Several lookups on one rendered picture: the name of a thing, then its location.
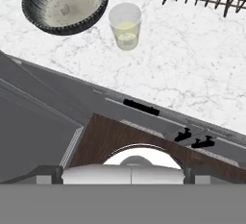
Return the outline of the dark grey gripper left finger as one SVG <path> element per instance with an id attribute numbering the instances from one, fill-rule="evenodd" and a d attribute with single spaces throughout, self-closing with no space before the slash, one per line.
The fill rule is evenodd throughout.
<path id="1" fill-rule="evenodd" d="M 63 167 L 60 165 L 39 165 L 29 173 L 21 175 L 7 181 L 5 184 L 31 184 L 31 185 L 62 185 Z"/>

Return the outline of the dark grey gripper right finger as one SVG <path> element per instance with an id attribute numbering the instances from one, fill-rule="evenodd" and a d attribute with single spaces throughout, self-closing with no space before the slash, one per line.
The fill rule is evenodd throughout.
<path id="1" fill-rule="evenodd" d="M 227 185 L 238 184 L 238 180 L 226 177 L 204 166 L 186 167 L 184 169 L 184 183 L 194 185 Z"/>

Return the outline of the clear glass of lemonade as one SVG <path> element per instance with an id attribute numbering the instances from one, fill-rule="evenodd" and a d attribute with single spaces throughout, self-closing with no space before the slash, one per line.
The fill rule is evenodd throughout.
<path id="1" fill-rule="evenodd" d="M 129 2 L 115 5 L 109 12 L 109 23 L 120 49 L 136 48 L 141 25 L 141 10 L 137 5 Z"/>

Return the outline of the dark striped ceramic bowl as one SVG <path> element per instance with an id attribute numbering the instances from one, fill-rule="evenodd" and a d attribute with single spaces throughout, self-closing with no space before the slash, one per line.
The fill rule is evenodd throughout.
<path id="1" fill-rule="evenodd" d="M 109 0 L 22 0 L 22 11 L 41 31 L 56 36 L 79 34 L 92 27 L 104 14 Z M 70 14 L 63 15 L 67 4 Z"/>

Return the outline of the grey cupboard front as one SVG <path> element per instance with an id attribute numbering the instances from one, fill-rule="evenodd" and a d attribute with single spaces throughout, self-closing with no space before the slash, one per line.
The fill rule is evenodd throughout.
<path id="1" fill-rule="evenodd" d="M 190 129 L 191 137 L 177 142 L 180 145 L 220 161 L 235 166 L 246 167 L 246 144 L 242 144 L 236 141 L 234 138 L 226 138 L 224 135 L 216 133 L 213 130 L 202 128 L 193 124 L 190 124 L 187 127 L 182 127 L 182 129 L 178 132 L 183 133 L 185 128 Z M 175 137 L 178 135 L 178 132 L 168 135 L 165 138 L 169 141 L 175 141 Z M 212 140 L 215 142 L 214 146 L 205 148 L 191 147 L 197 138 L 199 138 L 201 141 L 204 141 L 206 136 L 212 136 Z"/>

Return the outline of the grey cupboard door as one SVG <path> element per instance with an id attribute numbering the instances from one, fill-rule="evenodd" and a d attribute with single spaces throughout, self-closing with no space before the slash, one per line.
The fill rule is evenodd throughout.
<path id="1" fill-rule="evenodd" d="M 91 163 L 78 139 L 104 103 L 92 86 L 18 64 L 0 51 L 0 182 L 39 165 Z"/>

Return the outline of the white round object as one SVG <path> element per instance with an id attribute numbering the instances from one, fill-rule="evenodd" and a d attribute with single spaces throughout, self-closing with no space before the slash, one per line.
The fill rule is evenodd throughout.
<path id="1" fill-rule="evenodd" d="M 185 174 L 164 151 L 153 147 L 128 148 L 103 164 L 67 168 L 65 185 L 182 185 Z"/>

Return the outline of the dark brown wood panel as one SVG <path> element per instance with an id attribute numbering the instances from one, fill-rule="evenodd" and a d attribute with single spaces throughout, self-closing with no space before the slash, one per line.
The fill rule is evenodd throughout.
<path id="1" fill-rule="evenodd" d="M 97 113 L 90 118 L 69 166 L 102 164 L 116 150 L 140 143 L 163 149 L 182 167 L 210 173 L 214 177 L 234 184 L 246 184 L 246 169 L 242 167 L 222 162 L 177 142 L 151 135 Z"/>

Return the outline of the grey drawer front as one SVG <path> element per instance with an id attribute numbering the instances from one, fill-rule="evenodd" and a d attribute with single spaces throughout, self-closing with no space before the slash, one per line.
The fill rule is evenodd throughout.
<path id="1" fill-rule="evenodd" d="M 102 92 L 97 90 L 94 90 L 93 94 L 100 101 L 98 113 L 113 120 L 161 137 L 166 137 L 182 129 L 181 125 L 171 120 L 125 106 L 105 97 Z"/>

